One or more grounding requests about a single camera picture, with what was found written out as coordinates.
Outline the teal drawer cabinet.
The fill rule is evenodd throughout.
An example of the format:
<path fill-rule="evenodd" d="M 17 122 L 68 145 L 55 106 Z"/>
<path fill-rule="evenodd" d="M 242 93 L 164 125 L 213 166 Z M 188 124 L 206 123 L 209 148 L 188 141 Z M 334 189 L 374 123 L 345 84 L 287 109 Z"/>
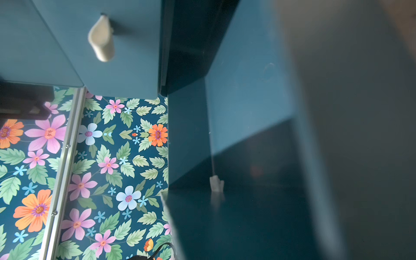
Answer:
<path fill-rule="evenodd" d="M 415 1 L 1 2 L 1 259 L 415 257 Z"/>

